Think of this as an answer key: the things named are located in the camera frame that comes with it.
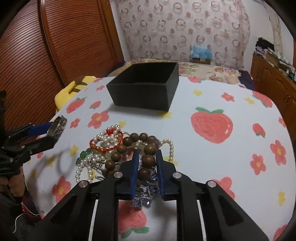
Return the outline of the person's left hand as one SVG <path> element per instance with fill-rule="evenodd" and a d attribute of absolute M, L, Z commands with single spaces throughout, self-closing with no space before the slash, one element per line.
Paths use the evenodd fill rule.
<path fill-rule="evenodd" d="M 19 168 L 19 173 L 10 179 L 1 177 L 1 192 L 5 192 L 5 187 L 10 188 L 10 192 L 15 197 L 22 197 L 25 192 L 25 178 L 23 175 L 23 167 Z"/>

